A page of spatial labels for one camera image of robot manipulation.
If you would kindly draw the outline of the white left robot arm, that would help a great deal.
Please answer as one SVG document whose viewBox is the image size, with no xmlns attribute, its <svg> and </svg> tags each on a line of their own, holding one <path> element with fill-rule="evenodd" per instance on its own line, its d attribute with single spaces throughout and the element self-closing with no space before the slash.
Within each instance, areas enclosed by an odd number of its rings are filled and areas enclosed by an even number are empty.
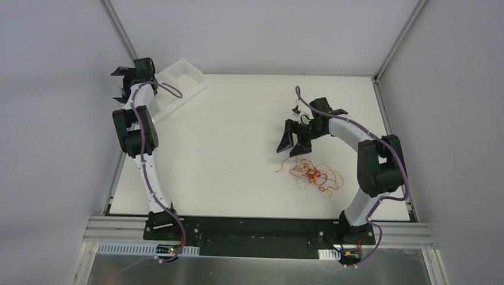
<svg viewBox="0 0 504 285">
<path fill-rule="evenodd" d="M 112 112 L 119 146 L 139 171 L 147 198 L 148 213 L 143 239 L 181 238 L 183 226 L 172 200 L 162 192 L 156 170 L 159 138 L 149 104 L 162 84 L 155 78 L 154 62 L 151 58 L 136 59 L 132 67 L 119 66 L 111 75 L 122 78 L 121 94 L 114 97 L 122 106 Z"/>
</svg>

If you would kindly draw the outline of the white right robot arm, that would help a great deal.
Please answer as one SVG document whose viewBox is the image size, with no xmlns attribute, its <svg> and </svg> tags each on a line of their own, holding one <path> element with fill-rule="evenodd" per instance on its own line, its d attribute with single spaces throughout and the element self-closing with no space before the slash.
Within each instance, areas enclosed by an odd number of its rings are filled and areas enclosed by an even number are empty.
<svg viewBox="0 0 504 285">
<path fill-rule="evenodd" d="M 392 193 L 408 188 L 407 170 L 400 139 L 396 135 L 378 136 L 353 120 L 347 111 L 332 109 L 326 98 L 306 106 L 312 116 L 286 119 L 278 153 L 288 150 L 290 157 L 308 154 L 312 141 L 330 135 L 339 138 L 357 153 L 358 190 L 350 205 L 340 213 L 336 239 L 353 243 L 372 229 L 371 217 Z"/>
</svg>

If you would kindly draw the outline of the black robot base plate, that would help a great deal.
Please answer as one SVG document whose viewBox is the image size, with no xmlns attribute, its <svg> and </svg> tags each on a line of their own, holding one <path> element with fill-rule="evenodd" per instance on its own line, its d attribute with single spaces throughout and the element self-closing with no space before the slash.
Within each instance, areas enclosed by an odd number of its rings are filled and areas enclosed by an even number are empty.
<svg viewBox="0 0 504 285">
<path fill-rule="evenodd" d="M 335 246 L 375 245 L 373 228 L 353 242 L 336 239 L 339 220 L 181 216 L 182 237 L 169 240 L 207 257 L 316 259 Z"/>
</svg>

